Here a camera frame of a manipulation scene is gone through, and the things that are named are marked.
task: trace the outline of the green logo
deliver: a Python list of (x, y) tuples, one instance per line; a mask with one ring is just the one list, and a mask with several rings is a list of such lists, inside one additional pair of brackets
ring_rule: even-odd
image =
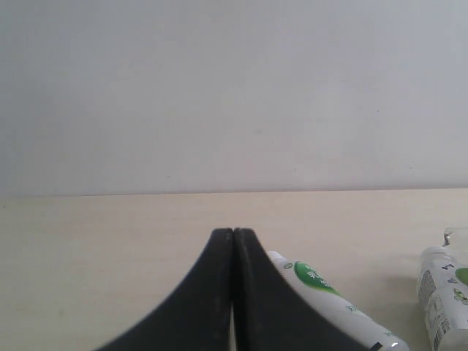
[(460, 282), (468, 285), (468, 268), (459, 268), (455, 271), (455, 275)]
[(317, 274), (312, 268), (306, 263), (296, 262), (294, 264), (295, 275), (307, 286), (313, 287), (314, 289), (328, 291), (329, 293), (337, 294), (326, 280)]

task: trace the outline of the table surface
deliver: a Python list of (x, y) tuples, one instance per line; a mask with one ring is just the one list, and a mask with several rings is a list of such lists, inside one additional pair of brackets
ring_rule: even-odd
[(467, 208), (468, 189), (0, 198), (0, 350), (92, 350), (173, 290), (212, 229), (251, 227), (427, 351), (419, 254)]

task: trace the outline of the wooden table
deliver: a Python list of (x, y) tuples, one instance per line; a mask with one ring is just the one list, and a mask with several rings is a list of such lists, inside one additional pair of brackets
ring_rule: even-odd
[(92, 350), (183, 279), (215, 227), (314, 265), (427, 351), (418, 256), (468, 225), (468, 189), (0, 199), (0, 350)]

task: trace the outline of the white bottle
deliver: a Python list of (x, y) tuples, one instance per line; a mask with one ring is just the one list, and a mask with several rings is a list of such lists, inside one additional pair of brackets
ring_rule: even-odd
[(368, 349), (410, 351), (404, 341), (356, 309), (306, 263), (289, 261), (275, 251), (268, 256), (294, 291), (349, 337)]
[(418, 300), (433, 351), (468, 350), (468, 266), (447, 247), (421, 255)]

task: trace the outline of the black object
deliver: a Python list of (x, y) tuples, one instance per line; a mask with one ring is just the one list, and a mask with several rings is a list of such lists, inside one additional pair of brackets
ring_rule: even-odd
[(135, 327), (98, 351), (227, 351), (233, 231), (212, 232), (182, 283)]
[(283, 280), (250, 229), (217, 229), (182, 283), (142, 322), (97, 351), (370, 350), (335, 328)]

